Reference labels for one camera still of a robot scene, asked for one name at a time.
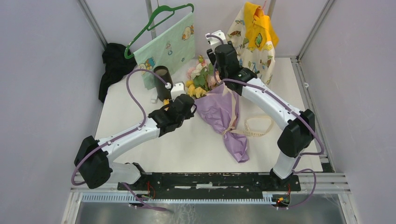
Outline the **purple wrapping paper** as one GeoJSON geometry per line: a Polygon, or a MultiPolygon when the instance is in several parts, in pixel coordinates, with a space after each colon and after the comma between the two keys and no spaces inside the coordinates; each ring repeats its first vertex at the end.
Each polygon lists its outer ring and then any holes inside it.
{"type": "Polygon", "coordinates": [[[222,84],[195,100],[198,115],[222,136],[224,145],[238,162],[249,160],[247,132],[237,129],[239,95],[222,84]]]}

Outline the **artificial flower bunch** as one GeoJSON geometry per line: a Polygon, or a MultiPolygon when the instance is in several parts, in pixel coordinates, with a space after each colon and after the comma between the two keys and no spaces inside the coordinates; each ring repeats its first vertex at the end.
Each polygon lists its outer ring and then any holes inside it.
{"type": "Polygon", "coordinates": [[[173,84],[183,81],[185,94],[193,100],[204,98],[211,90],[218,86],[219,73],[209,59],[199,56],[188,62],[187,68],[182,68],[179,79],[173,79],[173,84]]]}

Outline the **beige printed ribbon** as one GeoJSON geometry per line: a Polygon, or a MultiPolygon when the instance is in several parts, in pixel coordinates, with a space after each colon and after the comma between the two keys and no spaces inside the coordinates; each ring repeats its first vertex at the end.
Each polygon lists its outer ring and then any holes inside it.
{"type": "Polygon", "coordinates": [[[236,129],[236,121],[237,121],[237,118],[238,118],[237,111],[236,111],[236,109],[238,109],[238,107],[236,105],[237,104],[237,98],[234,96],[234,94],[231,92],[230,89],[228,89],[226,86],[224,86],[222,96],[225,96],[228,93],[230,93],[230,95],[231,95],[231,103],[232,103],[231,104],[231,109],[232,109],[232,113],[231,113],[231,119],[230,119],[228,128],[226,128],[221,133],[222,135],[225,135],[226,133],[235,133],[235,134],[245,135],[245,136],[248,136],[248,137],[262,137],[262,136],[268,134],[272,130],[275,122],[268,115],[260,115],[260,116],[249,117],[249,118],[245,119],[245,121],[244,121],[244,129],[236,129]],[[248,123],[252,119],[269,120],[270,124],[269,124],[268,128],[264,132],[256,132],[256,131],[253,131],[253,130],[250,129],[250,126],[249,126],[249,123],[248,123]]]}

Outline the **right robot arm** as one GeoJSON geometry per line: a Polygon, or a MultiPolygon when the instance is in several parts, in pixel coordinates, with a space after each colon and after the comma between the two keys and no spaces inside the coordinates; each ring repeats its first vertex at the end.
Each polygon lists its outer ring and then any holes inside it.
{"type": "Polygon", "coordinates": [[[209,44],[211,48],[207,55],[218,67],[221,82],[262,109],[281,129],[277,141],[280,154],[270,173],[281,180],[289,178],[302,151],[317,136],[314,113],[291,106],[271,91],[253,71],[242,67],[231,42],[209,41],[209,44]]]}

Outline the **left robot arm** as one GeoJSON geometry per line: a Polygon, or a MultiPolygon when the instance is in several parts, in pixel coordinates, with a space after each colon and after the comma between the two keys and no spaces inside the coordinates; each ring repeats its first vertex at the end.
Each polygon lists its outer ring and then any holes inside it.
{"type": "Polygon", "coordinates": [[[175,131],[186,119],[192,118],[195,111],[194,99],[181,94],[151,112],[140,123],[116,135],[99,140],[93,136],[84,138],[74,160],[74,173],[79,173],[83,180],[77,182],[73,175],[72,184],[86,184],[90,189],[105,183],[134,184],[140,179],[142,168],[137,163],[122,164],[115,162],[115,159],[146,141],[175,131]]]}

